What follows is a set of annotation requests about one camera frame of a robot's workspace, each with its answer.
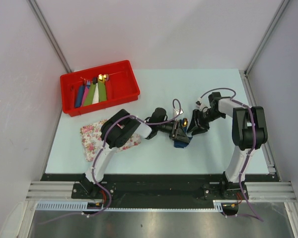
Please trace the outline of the gold spoon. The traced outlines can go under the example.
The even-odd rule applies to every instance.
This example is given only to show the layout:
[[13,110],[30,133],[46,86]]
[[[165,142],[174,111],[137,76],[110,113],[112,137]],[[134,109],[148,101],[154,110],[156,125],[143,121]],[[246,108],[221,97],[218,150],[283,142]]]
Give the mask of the gold spoon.
[[188,125],[188,120],[187,120],[187,118],[184,118],[184,119],[182,120],[182,126],[183,126],[183,127],[187,127],[187,125]]

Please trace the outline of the dark blue paper napkin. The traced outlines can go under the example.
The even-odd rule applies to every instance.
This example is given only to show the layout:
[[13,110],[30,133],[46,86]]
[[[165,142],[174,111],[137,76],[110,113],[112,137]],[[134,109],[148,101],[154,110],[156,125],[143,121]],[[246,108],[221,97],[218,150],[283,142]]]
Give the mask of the dark blue paper napkin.
[[186,148],[191,140],[192,136],[188,136],[186,133],[186,127],[183,127],[182,124],[179,125],[177,131],[176,131],[176,136],[174,138],[174,147],[175,148]]

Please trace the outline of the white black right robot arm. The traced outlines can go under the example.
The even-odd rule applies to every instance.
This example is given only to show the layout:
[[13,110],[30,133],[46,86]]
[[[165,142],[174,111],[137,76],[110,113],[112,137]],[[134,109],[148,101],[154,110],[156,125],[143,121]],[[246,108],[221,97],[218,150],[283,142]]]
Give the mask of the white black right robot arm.
[[192,136],[205,133],[211,122],[231,117],[231,136],[235,148],[219,183],[202,186],[204,198],[244,199],[248,196],[245,185],[246,169],[254,153],[268,140],[264,109],[261,106],[250,107],[233,97],[223,97],[220,92],[211,93],[208,100],[209,106],[205,106],[201,99],[197,100],[187,132]]

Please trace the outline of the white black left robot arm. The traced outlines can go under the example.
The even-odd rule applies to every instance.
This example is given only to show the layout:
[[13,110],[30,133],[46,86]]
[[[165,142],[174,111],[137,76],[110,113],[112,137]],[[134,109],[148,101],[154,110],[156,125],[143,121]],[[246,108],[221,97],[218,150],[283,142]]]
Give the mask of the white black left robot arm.
[[145,139],[152,139],[161,131],[168,134],[177,148],[181,148],[189,145],[192,139],[187,135],[186,127],[187,119],[168,120],[166,110],[163,108],[156,108],[153,114],[145,120],[121,109],[101,127],[102,145],[94,157],[91,168],[79,181],[83,193],[89,198],[95,198],[99,194],[101,190],[99,185],[111,158],[134,134]]

